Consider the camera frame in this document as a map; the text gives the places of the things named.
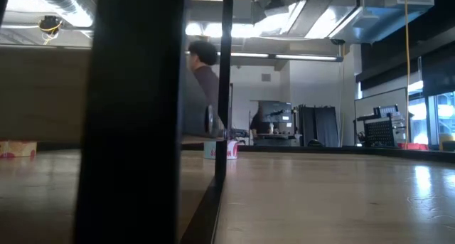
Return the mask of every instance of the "glass window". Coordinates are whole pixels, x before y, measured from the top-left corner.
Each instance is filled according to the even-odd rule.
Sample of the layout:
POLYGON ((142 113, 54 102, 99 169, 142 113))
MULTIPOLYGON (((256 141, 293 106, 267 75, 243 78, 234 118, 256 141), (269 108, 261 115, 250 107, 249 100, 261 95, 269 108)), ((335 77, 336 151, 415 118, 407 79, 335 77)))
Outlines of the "glass window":
POLYGON ((409 102, 411 117, 411 138, 413 143, 428 144, 427 134, 427 108, 425 99, 419 98, 409 102))
POLYGON ((437 95, 438 131, 440 134, 455 134, 455 92, 437 95))

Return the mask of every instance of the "dark shirt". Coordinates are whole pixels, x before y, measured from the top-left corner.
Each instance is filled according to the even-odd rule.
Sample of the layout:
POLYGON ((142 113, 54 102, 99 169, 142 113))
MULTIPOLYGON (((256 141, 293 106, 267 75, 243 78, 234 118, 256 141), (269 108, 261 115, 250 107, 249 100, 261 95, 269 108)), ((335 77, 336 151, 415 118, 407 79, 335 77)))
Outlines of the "dark shirt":
POLYGON ((210 66, 202 66, 194 71, 194 76, 204 90, 207 101, 212 105, 213 111, 218 113, 218 76, 210 66))
POLYGON ((255 129, 257 134, 269 134, 270 122, 263 122, 260 116, 256 113, 251 121, 250 129, 255 129))

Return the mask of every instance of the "dark hair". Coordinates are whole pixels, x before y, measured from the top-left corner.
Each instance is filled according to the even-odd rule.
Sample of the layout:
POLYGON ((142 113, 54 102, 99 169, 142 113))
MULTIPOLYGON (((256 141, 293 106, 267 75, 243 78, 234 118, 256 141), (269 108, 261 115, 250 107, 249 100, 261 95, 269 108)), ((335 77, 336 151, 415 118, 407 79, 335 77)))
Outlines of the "dark hair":
POLYGON ((199 60, 206 65, 214 65, 217 60, 216 47, 207 41, 191 42, 188 48, 190 54, 197 55, 199 60))

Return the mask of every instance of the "ceiling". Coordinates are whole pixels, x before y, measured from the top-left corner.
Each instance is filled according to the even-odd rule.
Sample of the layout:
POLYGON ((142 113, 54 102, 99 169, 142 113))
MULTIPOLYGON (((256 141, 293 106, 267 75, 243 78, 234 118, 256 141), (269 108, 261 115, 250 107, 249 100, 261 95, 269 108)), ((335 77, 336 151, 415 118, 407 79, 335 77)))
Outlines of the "ceiling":
MULTIPOLYGON (((46 7, 46 4, 39 0, 26 0, 26 3, 15 3, 20 0, 10 0, 5 12, 5 23, 37 24, 45 15, 56 15, 46 7)), ((188 41, 197 37, 189 36, 188 41)), ((1 44, 25 44, 43 45, 46 37, 39 28, 2 28, 0 30, 1 44)), ((218 50, 220 49, 220 38, 211 38, 218 50)), ((51 46, 76 46, 90 47, 92 39, 80 31, 60 30, 59 36, 51 40, 51 46)), ((232 51, 250 53, 291 53, 291 54, 314 54, 314 55, 337 55, 338 47, 331 44, 329 40, 307 40, 307 41, 283 41, 270 38, 234 38, 232 40, 232 51)), ((249 58, 232 59, 234 65, 276 65, 276 60, 249 58)))

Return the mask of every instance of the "wooden floor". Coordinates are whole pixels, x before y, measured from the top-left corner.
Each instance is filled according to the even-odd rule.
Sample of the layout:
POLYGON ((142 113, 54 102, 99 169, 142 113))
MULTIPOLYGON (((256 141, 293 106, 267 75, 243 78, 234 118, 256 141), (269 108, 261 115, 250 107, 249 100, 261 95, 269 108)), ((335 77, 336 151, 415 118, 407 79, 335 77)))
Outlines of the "wooden floor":
MULTIPOLYGON (((79 151, 0 159, 0 243, 70 243, 79 168, 79 151)), ((214 174, 202 152, 182 153, 180 237, 214 174)))
POLYGON ((455 243, 455 168, 387 157, 240 153, 217 244, 455 243))

